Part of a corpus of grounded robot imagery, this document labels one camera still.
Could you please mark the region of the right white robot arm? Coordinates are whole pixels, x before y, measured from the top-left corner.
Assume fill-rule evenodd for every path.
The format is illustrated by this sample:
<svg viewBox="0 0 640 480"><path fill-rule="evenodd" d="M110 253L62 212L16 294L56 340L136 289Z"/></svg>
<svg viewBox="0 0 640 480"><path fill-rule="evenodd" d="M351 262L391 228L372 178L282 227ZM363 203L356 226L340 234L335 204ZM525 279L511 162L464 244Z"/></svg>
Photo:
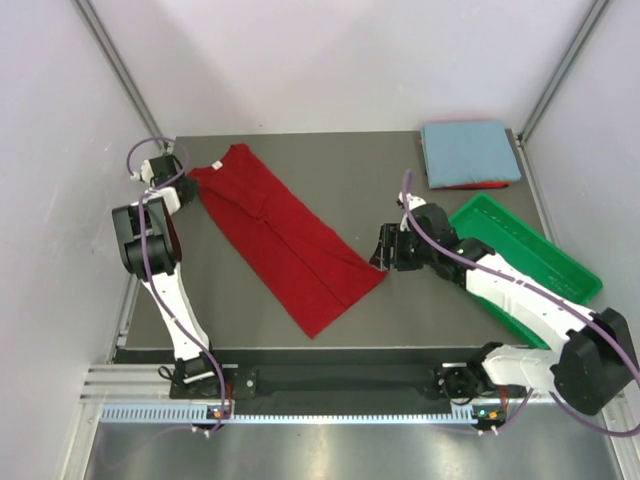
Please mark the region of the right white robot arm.
<svg viewBox="0 0 640 480"><path fill-rule="evenodd" d="M500 386L550 392L577 412L593 416L638 372L625 317L593 311L540 285L495 249L462 238L445 211L411 194L397 199L403 216L385 223L370 259L381 271L431 268L438 277L487 301L540 338L543 348L488 343L466 362L474 395Z"/></svg>

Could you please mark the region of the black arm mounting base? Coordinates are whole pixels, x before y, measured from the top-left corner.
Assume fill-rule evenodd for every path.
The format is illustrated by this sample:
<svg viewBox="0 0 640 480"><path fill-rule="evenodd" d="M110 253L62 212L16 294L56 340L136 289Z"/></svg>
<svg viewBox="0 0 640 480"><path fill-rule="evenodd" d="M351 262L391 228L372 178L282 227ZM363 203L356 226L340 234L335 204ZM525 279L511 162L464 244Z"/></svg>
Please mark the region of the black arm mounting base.
<svg viewBox="0 0 640 480"><path fill-rule="evenodd" d="M219 349L236 414L395 415L448 413L435 372L473 347Z"/></svg>

